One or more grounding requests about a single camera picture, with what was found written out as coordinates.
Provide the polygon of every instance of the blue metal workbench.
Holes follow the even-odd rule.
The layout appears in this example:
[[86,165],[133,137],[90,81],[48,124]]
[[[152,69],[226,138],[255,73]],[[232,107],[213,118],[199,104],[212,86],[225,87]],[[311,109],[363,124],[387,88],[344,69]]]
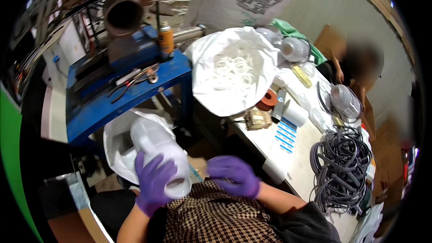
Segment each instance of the blue metal workbench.
[[[74,65],[71,65],[69,68],[69,78],[75,77],[77,67],[74,67]],[[116,98],[123,90],[117,90],[107,98],[108,89],[84,105],[72,111],[66,110],[67,114],[73,114],[73,117],[68,118],[66,121],[69,144],[76,146],[86,143],[88,136],[106,123],[178,83],[181,83],[182,114],[188,119],[191,118],[193,99],[191,71],[192,69],[187,57],[176,49],[174,51],[174,58],[171,61],[159,64],[157,72],[159,80],[155,84],[144,81],[143,83],[132,85],[126,94],[113,104],[111,104],[111,100]]]

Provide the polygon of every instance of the purple nitrile glove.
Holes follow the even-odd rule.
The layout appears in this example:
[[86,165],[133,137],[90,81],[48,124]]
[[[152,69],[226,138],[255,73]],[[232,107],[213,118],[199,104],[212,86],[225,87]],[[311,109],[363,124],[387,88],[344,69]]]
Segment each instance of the purple nitrile glove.
[[207,162],[207,172],[219,187],[231,196],[245,196],[255,199],[260,190],[260,181],[252,167],[236,156],[218,156]]
[[151,218],[156,209],[173,200],[165,195],[164,189],[168,180],[176,174],[177,167],[172,160],[158,167],[163,161],[162,155],[156,156],[145,167],[143,167],[143,161],[144,153],[139,151],[135,159],[135,171],[140,182],[140,193],[135,199],[135,203]]

